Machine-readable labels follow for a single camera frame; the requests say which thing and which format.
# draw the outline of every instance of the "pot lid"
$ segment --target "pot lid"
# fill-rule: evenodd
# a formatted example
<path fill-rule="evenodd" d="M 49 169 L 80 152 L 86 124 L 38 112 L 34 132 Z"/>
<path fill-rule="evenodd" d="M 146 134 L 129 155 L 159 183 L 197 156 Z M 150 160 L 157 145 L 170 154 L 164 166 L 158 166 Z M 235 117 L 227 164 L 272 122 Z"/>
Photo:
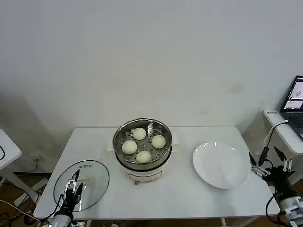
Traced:
<path fill-rule="evenodd" d="M 86 210 L 96 204 L 105 194 L 109 184 L 109 172 L 105 165 L 94 160 L 77 162 L 67 168 L 58 178 L 53 190 L 56 203 L 60 195 L 64 194 L 66 183 L 77 170 L 80 170 L 80 174 L 76 187 L 78 188 L 83 183 L 83 191 L 74 212 Z"/>

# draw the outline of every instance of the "table leg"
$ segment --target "table leg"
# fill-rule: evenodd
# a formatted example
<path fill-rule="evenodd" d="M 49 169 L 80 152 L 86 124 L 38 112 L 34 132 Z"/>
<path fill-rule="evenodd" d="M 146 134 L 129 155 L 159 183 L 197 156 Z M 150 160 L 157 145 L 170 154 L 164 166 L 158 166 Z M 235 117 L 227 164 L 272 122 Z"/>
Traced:
<path fill-rule="evenodd" d="M 249 223 L 251 223 L 252 221 L 256 220 L 258 217 L 250 217 L 250 218 L 241 218 L 238 221 L 235 221 L 232 224 L 232 227 L 244 227 L 246 225 L 248 225 Z"/>
<path fill-rule="evenodd" d="M 4 178 L 6 178 L 8 181 L 12 182 L 15 186 L 18 188 L 23 189 L 25 192 L 29 194 L 29 196 L 32 198 L 34 202 L 38 199 L 38 194 L 28 185 L 23 183 L 12 171 L 10 171 L 8 168 L 3 168 L 0 170 L 0 175 Z"/>

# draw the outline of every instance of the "white shelf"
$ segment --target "white shelf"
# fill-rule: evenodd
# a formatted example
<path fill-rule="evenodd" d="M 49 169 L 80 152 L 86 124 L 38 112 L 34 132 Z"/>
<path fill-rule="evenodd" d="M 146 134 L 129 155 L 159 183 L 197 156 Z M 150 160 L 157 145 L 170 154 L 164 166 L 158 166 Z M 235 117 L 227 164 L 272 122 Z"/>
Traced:
<path fill-rule="evenodd" d="M 275 110 L 264 110 L 263 114 L 271 126 L 285 120 L 281 114 Z M 292 153 L 295 155 L 303 154 L 303 141 L 288 124 L 279 125 L 275 131 Z"/>

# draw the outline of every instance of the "metal rim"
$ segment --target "metal rim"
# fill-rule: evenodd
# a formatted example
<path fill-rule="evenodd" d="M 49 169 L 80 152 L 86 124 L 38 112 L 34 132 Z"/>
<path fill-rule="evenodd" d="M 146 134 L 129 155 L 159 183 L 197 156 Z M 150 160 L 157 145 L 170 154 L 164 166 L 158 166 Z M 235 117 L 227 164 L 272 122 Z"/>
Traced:
<path fill-rule="evenodd" d="M 127 125 L 129 125 L 129 124 L 131 124 L 131 123 L 133 123 L 133 122 L 137 122 L 137 121 L 156 122 L 156 123 L 162 124 L 162 125 L 164 125 L 166 128 L 168 128 L 168 127 L 167 127 L 165 124 L 163 124 L 162 122 L 160 122 L 160 121 L 158 121 L 158 120 L 155 120 L 155 119 L 151 119 L 151 118 L 138 118 L 138 119 L 131 120 L 131 121 L 129 121 L 129 122 L 124 123 L 122 126 L 120 126 L 120 127 L 116 130 L 116 132 L 115 132 L 115 134 L 114 134 L 114 136 L 113 136 L 113 140 L 112 140 L 113 147 L 115 147 L 115 145 L 114 145 L 114 140 L 115 140 L 115 138 L 116 138 L 118 132 L 121 131 L 125 126 L 127 126 Z"/>
<path fill-rule="evenodd" d="M 80 162 L 87 162 L 87 161 L 98 162 L 98 161 L 96 161 L 96 160 L 91 160 L 91 159 L 89 159 L 89 160 L 82 160 L 82 161 L 80 161 Z M 78 164 L 78 163 L 80 163 L 80 162 L 76 162 L 76 163 L 72 164 L 71 166 L 69 166 L 67 169 L 65 169 L 65 170 L 63 171 L 63 173 L 60 174 L 60 176 L 59 176 L 58 179 L 56 180 L 55 186 L 53 187 L 53 200 L 55 201 L 56 204 L 57 204 L 57 202 L 56 202 L 56 198 L 55 198 L 55 188 L 56 188 L 56 185 L 57 185 L 58 180 L 60 179 L 60 177 L 61 177 L 69 168 L 71 168 L 72 166 L 74 166 L 74 165 L 76 165 L 76 164 Z M 103 196 L 105 195 L 105 193 L 106 193 L 106 191 L 107 191 L 107 189 L 108 189 L 109 181 L 110 181 L 110 175 L 109 175 L 108 168 L 107 168 L 103 163 L 101 163 L 101 162 L 98 162 L 98 163 L 100 163 L 101 165 L 103 165 L 103 166 L 105 167 L 105 169 L 107 170 L 107 174 L 108 174 L 108 183 L 107 183 L 106 189 L 104 190 L 104 193 L 101 195 L 100 199 L 98 199 L 98 200 L 97 200 L 95 203 L 93 203 L 91 206 L 89 206 L 89 207 L 87 207 L 87 208 L 85 208 L 85 209 L 83 209 L 83 210 L 77 210 L 77 211 L 74 211 L 74 212 L 84 211 L 84 210 L 86 210 L 86 209 L 91 208 L 92 206 L 94 206 L 97 202 L 99 202 L 99 201 L 103 198 Z"/>
<path fill-rule="evenodd" d="M 145 139 L 143 142 L 141 141 L 136 141 L 135 139 L 133 139 L 133 136 L 129 133 L 131 133 L 132 128 L 136 128 L 136 127 L 141 127 L 140 124 L 146 124 L 147 126 L 147 132 L 148 135 L 147 139 Z M 151 132 L 149 132 L 149 126 L 150 124 L 156 124 L 158 125 L 158 127 L 160 127 L 160 129 L 158 128 L 153 128 Z M 166 144 L 166 146 L 163 149 L 156 149 L 155 147 L 151 146 L 151 139 L 152 136 L 154 135 L 162 135 L 162 129 L 165 131 L 165 133 L 167 134 L 167 138 L 166 141 L 168 141 L 168 143 Z M 164 164 L 167 159 L 169 158 L 171 151 L 172 151 L 172 133 L 169 129 L 168 126 L 166 126 L 165 124 L 163 124 L 162 122 L 155 120 L 155 119 L 150 119 L 150 118 L 138 118 L 138 119 L 134 119 L 131 121 L 128 121 L 126 123 L 124 123 L 122 126 L 120 126 L 116 131 L 115 134 L 113 136 L 112 139 L 112 145 L 115 151 L 115 156 L 118 160 L 118 162 L 125 168 L 132 170 L 132 171 L 137 171 L 137 172 L 148 172 L 151 170 L 154 170 L 158 167 L 160 167 L 162 164 Z M 133 156 L 125 156 L 123 155 L 122 157 L 122 150 L 121 150 L 121 146 L 120 143 L 122 144 L 122 142 L 124 142 L 125 140 L 133 140 L 136 141 L 136 144 L 138 146 L 140 146 L 140 148 L 142 148 L 144 150 L 144 148 L 149 149 L 149 151 L 153 151 L 154 152 L 154 156 L 153 159 L 148 162 L 148 163 L 144 163 L 144 164 L 138 164 L 135 160 L 134 160 L 134 155 Z"/>

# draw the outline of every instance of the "wire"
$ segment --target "wire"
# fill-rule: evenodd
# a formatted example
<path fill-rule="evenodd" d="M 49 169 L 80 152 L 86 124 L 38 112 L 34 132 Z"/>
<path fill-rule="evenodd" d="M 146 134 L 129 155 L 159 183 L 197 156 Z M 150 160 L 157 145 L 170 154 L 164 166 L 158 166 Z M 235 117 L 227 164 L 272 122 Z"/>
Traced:
<path fill-rule="evenodd" d="M 116 223 L 117 221 L 122 223 L 122 227 L 124 227 L 124 222 L 122 220 L 116 220 L 116 221 L 113 222 L 113 224 Z"/>
<path fill-rule="evenodd" d="M 18 206 L 18 208 L 22 205 L 22 203 L 23 203 L 23 201 L 24 201 L 25 199 L 27 199 L 27 197 L 24 197 L 24 199 L 21 201 L 21 203 L 20 203 L 20 205 Z M 28 204 L 28 206 L 25 208 L 24 211 L 26 211 L 26 210 L 29 208 L 30 204 L 31 204 L 31 200 L 29 200 L 29 204 Z M 13 214 L 12 217 L 9 217 L 9 216 L 8 216 L 8 219 L 6 219 L 4 222 L 2 222 L 2 223 L 0 224 L 0 227 L 6 226 L 7 224 L 8 224 L 9 227 L 10 227 L 11 224 L 13 223 L 13 221 L 15 221 L 15 220 L 17 220 L 19 217 L 23 216 L 23 214 L 18 214 L 18 215 L 16 215 L 16 212 L 17 212 L 17 209 L 15 210 L 15 212 L 14 212 L 14 214 Z"/>
<path fill-rule="evenodd" d="M 32 200 L 32 198 L 30 197 L 30 195 L 26 192 L 26 191 L 24 191 L 22 188 L 19 188 L 19 187 L 17 187 L 17 186 L 15 186 L 15 185 L 13 185 L 13 184 L 10 184 L 10 183 L 5 183 L 5 182 L 2 182 L 2 183 L 0 183 L 0 184 L 4 184 L 4 185 L 8 185 L 8 186 L 10 186 L 10 187 L 13 187 L 13 188 L 17 188 L 17 189 L 19 189 L 19 190 L 21 190 L 22 192 L 24 192 L 25 194 L 27 194 L 27 196 L 29 197 L 29 203 L 28 203 L 28 206 L 27 206 L 27 208 L 26 208 L 26 210 L 29 208 L 29 206 L 30 206 L 30 204 L 31 204 L 31 202 L 33 201 Z M 11 225 L 11 223 L 14 221 L 14 220 L 11 220 L 11 219 L 13 219 L 13 218 L 16 218 L 17 216 L 22 216 L 22 214 L 19 214 L 19 215 L 16 215 L 16 216 L 14 216 L 13 215 L 13 217 L 8 217 L 8 219 L 7 220 L 5 220 L 4 222 L 2 222 L 1 224 L 0 224 L 0 227 L 6 222 L 6 221 L 8 221 L 8 224 L 9 224 L 9 226 Z"/>
<path fill-rule="evenodd" d="M 63 195 L 63 194 L 60 195 L 60 197 L 59 197 L 59 199 L 58 199 L 58 202 L 57 202 L 57 204 L 56 204 L 56 207 L 55 207 L 55 209 L 53 210 L 53 212 L 52 212 L 50 215 L 48 215 L 47 217 L 45 217 L 44 219 L 39 220 L 39 221 L 41 222 L 41 224 L 43 224 L 50 216 L 52 216 L 52 215 L 56 212 L 56 210 L 58 209 L 59 203 L 60 203 L 60 201 L 61 201 L 62 198 L 64 198 L 64 195 Z"/>
<path fill-rule="evenodd" d="M 284 122 L 288 122 L 288 120 L 284 120 L 284 121 L 278 122 L 277 124 L 275 124 L 275 125 L 273 125 L 273 126 L 271 127 L 271 129 L 269 130 L 267 136 L 265 137 L 265 139 L 264 139 L 264 141 L 263 141 L 263 147 L 265 146 L 266 141 L 268 140 L 268 138 L 269 138 L 269 136 L 270 136 L 272 130 L 274 129 L 274 127 L 276 127 L 276 125 L 278 125 L 278 124 L 280 124 L 280 123 L 284 123 Z"/>
<path fill-rule="evenodd" d="M 30 175 L 31 173 L 33 173 L 34 171 L 36 171 L 37 169 L 38 169 L 38 162 L 39 162 L 39 160 L 35 160 L 35 162 L 36 162 L 36 167 L 34 168 L 34 169 L 32 169 L 32 170 L 30 170 L 28 173 L 26 173 L 26 174 L 21 174 L 21 175 L 18 175 L 17 174 L 17 176 L 27 176 L 27 175 Z"/>
<path fill-rule="evenodd" d="M 3 203 L 6 203 L 7 205 L 10 205 L 11 207 L 14 207 L 15 209 L 19 210 L 19 212 L 21 212 L 21 213 L 23 213 L 23 214 L 25 214 L 25 215 L 27 215 L 27 216 L 29 216 L 29 217 L 31 217 L 31 218 L 37 220 L 37 221 L 40 221 L 39 219 L 36 219 L 35 217 L 30 216 L 29 214 L 26 214 L 25 212 L 23 212 L 23 211 L 20 210 L 19 208 L 15 207 L 14 205 L 11 205 L 9 202 L 3 201 L 3 200 L 0 200 L 0 201 L 3 202 Z"/>
<path fill-rule="evenodd" d="M 4 157 L 5 157 L 5 151 L 3 150 L 3 148 L 0 146 L 0 149 L 2 150 L 2 152 L 3 152 L 3 156 L 2 157 L 0 157 L 0 161 L 2 160 L 2 159 L 4 159 Z"/>
<path fill-rule="evenodd" d="M 272 167 L 272 168 L 274 167 L 274 164 L 273 164 L 270 160 L 268 160 L 268 159 L 266 158 L 265 161 L 268 161 L 268 162 L 271 164 L 271 167 Z"/>
<path fill-rule="evenodd" d="M 268 200 L 267 204 L 266 204 L 266 207 L 265 207 L 265 214 L 266 214 L 266 217 L 268 218 L 268 220 L 276 225 L 282 225 L 282 226 L 286 226 L 286 227 L 289 227 L 289 225 L 287 225 L 286 223 L 284 223 L 283 221 L 279 220 L 278 221 L 275 221 L 273 219 L 271 219 L 271 217 L 268 215 L 268 206 L 270 204 L 270 202 L 273 200 L 273 198 L 276 196 L 276 193 L 273 194 L 273 196 Z"/>
<path fill-rule="evenodd" d="M 267 143 L 267 145 L 266 145 L 267 148 L 268 148 L 268 146 L 269 146 L 270 140 L 271 140 L 271 138 L 272 138 L 272 136 L 273 136 L 273 133 L 274 133 L 276 127 L 279 126 L 279 125 L 281 125 L 281 124 L 289 124 L 289 122 L 288 122 L 288 121 L 287 121 L 287 122 L 281 122 L 281 123 L 279 123 L 279 124 L 276 124 L 276 125 L 273 127 L 273 130 L 271 131 L 271 134 L 270 134 L 268 143 Z"/>

